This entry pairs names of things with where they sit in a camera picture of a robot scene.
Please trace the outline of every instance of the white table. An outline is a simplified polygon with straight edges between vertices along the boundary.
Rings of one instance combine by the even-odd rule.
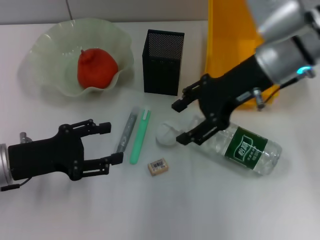
[[[100,158],[115,149],[132,106],[148,104],[152,109],[137,165],[124,162],[112,166],[107,176],[77,182],[52,173],[1,193],[1,239],[318,240],[320,77],[283,90],[264,112],[232,115],[233,122],[283,147],[272,174],[258,177],[222,158],[210,160],[188,147],[164,148],[155,141],[162,121],[186,123],[198,110],[194,105],[178,114],[171,109],[175,97],[143,92],[141,56],[147,30],[185,33],[182,89],[203,73],[207,22],[118,25],[132,37],[135,79],[84,99],[39,90],[19,71],[37,37],[52,24],[0,26],[0,143],[19,143],[22,131],[33,140],[50,138],[61,124],[92,118],[112,123],[110,134],[83,140],[85,157]],[[162,157],[169,172],[151,177],[147,163]]]

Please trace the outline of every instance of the cable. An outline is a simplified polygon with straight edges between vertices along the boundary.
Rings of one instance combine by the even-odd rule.
[[[23,185],[25,185],[27,182],[29,182],[31,178],[32,178],[32,177],[29,177],[27,180],[25,180],[25,181],[22,182],[22,183],[11,184],[11,185],[8,185],[8,186],[0,187],[0,192],[5,192],[5,191],[8,191],[8,190],[13,190],[13,189],[19,189],[20,187],[22,187]]]
[[[296,82],[298,82],[300,79],[295,77],[292,78],[291,80],[287,81],[286,83],[280,85],[276,90],[273,91],[273,93],[271,93],[267,99],[264,101],[264,104],[266,104],[277,92],[279,92],[279,90],[284,89],[292,84],[295,84]]]

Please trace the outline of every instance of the plastic water bottle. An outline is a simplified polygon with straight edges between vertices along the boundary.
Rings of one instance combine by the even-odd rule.
[[[195,116],[190,129],[193,129],[204,119]],[[249,169],[268,175],[278,163],[282,148],[253,132],[243,129],[233,123],[223,131],[219,131],[202,145],[192,145],[200,152],[214,157],[217,154],[236,161]]]

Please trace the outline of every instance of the gray pen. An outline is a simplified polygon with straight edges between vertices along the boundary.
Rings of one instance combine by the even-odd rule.
[[[116,148],[116,151],[115,151],[116,153],[123,153],[126,150],[130,136],[136,124],[139,111],[140,111],[139,107],[134,107],[132,109],[130,116],[128,118],[128,121],[126,121],[123,133],[120,138],[119,145]]]

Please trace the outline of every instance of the red fruit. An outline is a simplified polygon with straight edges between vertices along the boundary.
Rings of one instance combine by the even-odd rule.
[[[108,87],[118,72],[118,65],[112,56],[99,48],[81,50],[78,60],[78,82],[83,88]]]

